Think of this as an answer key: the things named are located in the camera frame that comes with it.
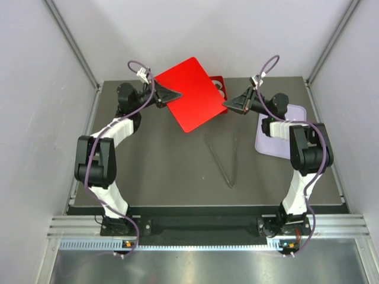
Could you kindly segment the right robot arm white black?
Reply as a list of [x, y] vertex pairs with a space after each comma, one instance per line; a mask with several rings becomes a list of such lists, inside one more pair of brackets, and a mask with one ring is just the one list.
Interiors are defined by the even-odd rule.
[[267, 137], [289, 142], [293, 177], [288, 193], [276, 213], [272, 237], [279, 233], [292, 233], [305, 224], [313, 188], [326, 168], [333, 163], [333, 152], [325, 125], [286, 119], [288, 96], [277, 93], [268, 100], [254, 87], [249, 87], [223, 105], [238, 114], [254, 111], [266, 115], [262, 120], [262, 132]]

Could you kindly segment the aluminium frame profile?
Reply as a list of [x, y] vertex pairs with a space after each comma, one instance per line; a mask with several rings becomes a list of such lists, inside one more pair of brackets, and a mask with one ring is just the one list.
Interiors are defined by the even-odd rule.
[[89, 80], [91, 85], [95, 88], [95, 90], [98, 90], [100, 88], [100, 83], [95, 78], [94, 73], [92, 72], [88, 62], [86, 61], [83, 53], [81, 52], [79, 45], [77, 44], [74, 36], [72, 35], [57, 5], [52, 0], [42, 0], [42, 3], [47, 8], [49, 14], [53, 18], [53, 21], [56, 23], [57, 27], [59, 28], [63, 38], [68, 44], [71, 52], [73, 53], [75, 59], [79, 63], [87, 79]]

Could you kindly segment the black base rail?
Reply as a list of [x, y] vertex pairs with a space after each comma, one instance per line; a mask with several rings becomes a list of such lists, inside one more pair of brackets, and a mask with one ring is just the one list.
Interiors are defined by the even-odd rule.
[[265, 244], [268, 237], [298, 240], [310, 233], [309, 222], [280, 229], [275, 217], [245, 216], [141, 216], [127, 220], [106, 217], [101, 236], [134, 237], [141, 246], [241, 246]]

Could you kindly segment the red chocolate box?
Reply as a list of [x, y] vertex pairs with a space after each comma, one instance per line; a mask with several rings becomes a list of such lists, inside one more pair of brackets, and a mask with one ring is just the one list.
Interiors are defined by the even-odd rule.
[[228, 98], [227, 98], [227, 92], [226, 92], [226, 88], [224, 84], [224, 78], [222, 76], [210, 76], [210, 79], [212, 80], [216, 88], [219, 90], [224, 101], [227, 101]]

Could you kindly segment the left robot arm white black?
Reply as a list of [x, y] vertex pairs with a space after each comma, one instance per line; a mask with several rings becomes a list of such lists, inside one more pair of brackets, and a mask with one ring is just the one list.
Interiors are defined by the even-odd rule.
[[118, 106], [113, 120], [98, 132], [78, 138], [74, 177], [104, 208], [102, 235], [128, 235], [136, 231], [128, 203], [116, 184], [116, 147], [133, 135], [142, 121], [141, 110], [151, 105], [164, 108], [182, 93], [153, 81], [138, 91], [130, 83], [117, 90]]

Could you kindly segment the lilac plastic tray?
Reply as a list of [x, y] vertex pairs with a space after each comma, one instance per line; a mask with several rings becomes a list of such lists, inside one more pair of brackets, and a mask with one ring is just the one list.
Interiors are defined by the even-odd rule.
[[[290, 121], [305, 121], [307, 119], [307, 111], [302, 106], [289, 104], [285, 117]], [[264, 118], [267, 118], [267, 116], [259, 114], [255, 138], [255, 150], [260, 154], [266, 154], [268, 156], [289, 160], [290, 142], [280, 138], [271, 138], [266, 136], [262, 132], [262, 120]]]

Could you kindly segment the red box lid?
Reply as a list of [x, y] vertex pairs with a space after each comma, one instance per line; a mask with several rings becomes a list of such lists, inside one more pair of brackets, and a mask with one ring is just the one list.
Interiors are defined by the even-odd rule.
[[190, 57], [155, 77], [182, 97], [167, 104], [185, 133], [226, 111], [224, 98], [196, 57]]

